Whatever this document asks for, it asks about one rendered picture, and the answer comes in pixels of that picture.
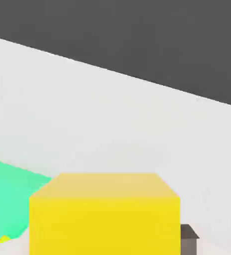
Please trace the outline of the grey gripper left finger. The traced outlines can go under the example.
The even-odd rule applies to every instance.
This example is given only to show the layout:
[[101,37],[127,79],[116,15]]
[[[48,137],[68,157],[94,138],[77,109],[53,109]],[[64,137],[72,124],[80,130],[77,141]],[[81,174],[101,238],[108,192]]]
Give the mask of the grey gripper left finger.
[[29,255],[29,232],[0,244],[0,255]]

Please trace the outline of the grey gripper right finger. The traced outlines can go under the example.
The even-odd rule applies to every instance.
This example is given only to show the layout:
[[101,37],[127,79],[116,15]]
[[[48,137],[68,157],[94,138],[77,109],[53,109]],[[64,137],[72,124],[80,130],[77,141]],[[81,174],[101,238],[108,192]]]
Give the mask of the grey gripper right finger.
[[231,237],[205,224],[181,224],[181,255],[231,255]]

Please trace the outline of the large green box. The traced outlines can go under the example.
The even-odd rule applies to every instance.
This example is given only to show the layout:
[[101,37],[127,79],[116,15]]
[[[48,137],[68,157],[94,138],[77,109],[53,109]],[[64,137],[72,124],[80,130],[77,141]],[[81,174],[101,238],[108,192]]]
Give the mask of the large green box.
[[18,238],[29,226],[29,198],[51,180],[0,162],[0,238]]

